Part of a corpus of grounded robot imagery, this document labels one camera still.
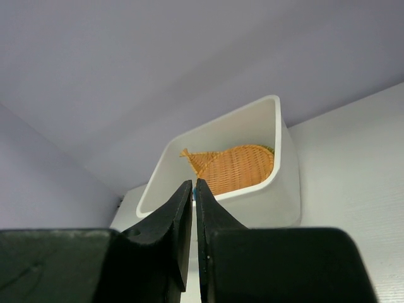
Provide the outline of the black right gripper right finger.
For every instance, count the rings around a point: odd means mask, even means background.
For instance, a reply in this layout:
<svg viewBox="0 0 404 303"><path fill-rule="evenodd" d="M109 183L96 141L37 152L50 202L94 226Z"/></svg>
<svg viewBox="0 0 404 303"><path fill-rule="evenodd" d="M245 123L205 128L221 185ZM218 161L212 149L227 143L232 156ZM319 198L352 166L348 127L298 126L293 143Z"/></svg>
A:
<svg viewBox="0 0 404 303"><path fill-rule="evenodd" d="M376 302L355 242L329 227L249 229L195 189L203 302Z"/></svg>

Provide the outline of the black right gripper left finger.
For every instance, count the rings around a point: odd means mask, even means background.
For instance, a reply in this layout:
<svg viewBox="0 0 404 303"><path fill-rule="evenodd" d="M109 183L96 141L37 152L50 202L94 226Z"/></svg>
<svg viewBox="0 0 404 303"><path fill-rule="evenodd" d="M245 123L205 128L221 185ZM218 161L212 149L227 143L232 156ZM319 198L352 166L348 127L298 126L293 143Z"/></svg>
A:
<svg viewBox="0 0 404 303"><path fill-rule="evenodd" d="M179 302L186 290L191 181L114 229L1 231L2 302Z"/></svg>

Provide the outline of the round orange woven plate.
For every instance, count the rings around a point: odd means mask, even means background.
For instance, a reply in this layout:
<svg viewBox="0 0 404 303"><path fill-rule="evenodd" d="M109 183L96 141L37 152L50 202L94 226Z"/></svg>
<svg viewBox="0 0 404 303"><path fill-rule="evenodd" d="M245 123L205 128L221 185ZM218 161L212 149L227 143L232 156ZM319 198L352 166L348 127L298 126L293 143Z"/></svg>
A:
<svg viewBox="0 0 404 303"><path fill-rule="evenodd" d="M264 145L241 145L221 151L197 175L214 195L251 187L273 172L275 156Z"/></svg>

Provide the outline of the orange fish-shaped woven plate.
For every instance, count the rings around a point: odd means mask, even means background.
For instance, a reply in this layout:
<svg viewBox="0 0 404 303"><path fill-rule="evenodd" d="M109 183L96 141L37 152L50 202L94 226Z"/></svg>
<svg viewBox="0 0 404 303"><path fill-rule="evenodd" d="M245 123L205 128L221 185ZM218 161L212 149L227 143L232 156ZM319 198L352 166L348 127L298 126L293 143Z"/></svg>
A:
<svg viewBox="0 0 404 303"><path fill-rule="evenodd" d="M196 175L198 175L202 168L219 154L220 151L190 153L188 152L187 148L185 148L183 149L183 151L180 152L179 156L187 158L187 161L189 162L192 170Z"/></svg>

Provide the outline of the round green-rimmed bamboo plate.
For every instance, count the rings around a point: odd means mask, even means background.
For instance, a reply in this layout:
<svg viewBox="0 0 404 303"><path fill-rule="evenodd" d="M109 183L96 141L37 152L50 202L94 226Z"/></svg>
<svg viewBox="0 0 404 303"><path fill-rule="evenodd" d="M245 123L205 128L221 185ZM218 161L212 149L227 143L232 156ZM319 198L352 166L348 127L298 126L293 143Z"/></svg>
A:
<svg viewBox="0 0 404 303"><path fill-rule="evenodd" d="M275 156L275 150L273 149L273 148L271 148L271 147L269 147L269 146L263 146L264 148L266 148L267 150L269 150L271 153L272 153L272 155L274 155Z"/></svg>

